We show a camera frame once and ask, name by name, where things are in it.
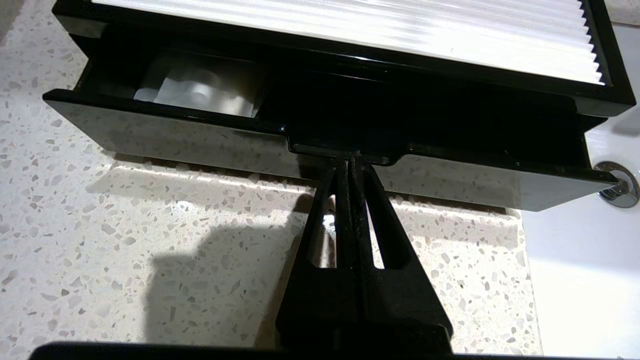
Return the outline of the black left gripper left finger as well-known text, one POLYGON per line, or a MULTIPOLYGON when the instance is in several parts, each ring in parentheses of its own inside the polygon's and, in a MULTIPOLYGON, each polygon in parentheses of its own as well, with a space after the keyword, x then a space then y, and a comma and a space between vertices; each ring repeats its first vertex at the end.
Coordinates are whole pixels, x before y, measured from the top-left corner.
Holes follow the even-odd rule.
POLYGON ((359 319, 355 289, 355 240, 348 168, 332 166, 314 194, 295 254, 275 325, 282 347, 295 351, 336 351, 359 319), (336 267, 318 268, 311 260, 323 230, 324 211, 334 196, 336 267))

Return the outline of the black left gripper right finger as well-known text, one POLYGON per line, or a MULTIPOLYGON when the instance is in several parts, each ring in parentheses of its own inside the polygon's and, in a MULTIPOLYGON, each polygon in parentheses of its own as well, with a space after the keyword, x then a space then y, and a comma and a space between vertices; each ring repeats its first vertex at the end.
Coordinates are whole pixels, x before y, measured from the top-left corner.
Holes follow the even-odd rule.
POLYGON ((384 351, 450 351, 453 327, 375 169, 347 166, 358 319, 384 351))

